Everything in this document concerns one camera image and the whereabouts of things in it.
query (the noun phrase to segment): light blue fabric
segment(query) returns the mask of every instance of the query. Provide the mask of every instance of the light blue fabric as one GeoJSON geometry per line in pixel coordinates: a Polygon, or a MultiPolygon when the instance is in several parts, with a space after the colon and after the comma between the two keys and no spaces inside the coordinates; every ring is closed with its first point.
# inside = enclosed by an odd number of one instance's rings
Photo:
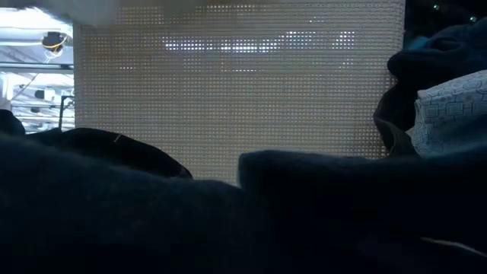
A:
{"type": "Polygon", "coordinates": [[[412,145],[421,157],[487,145],[487,70],[418,92],[412,145]]]}

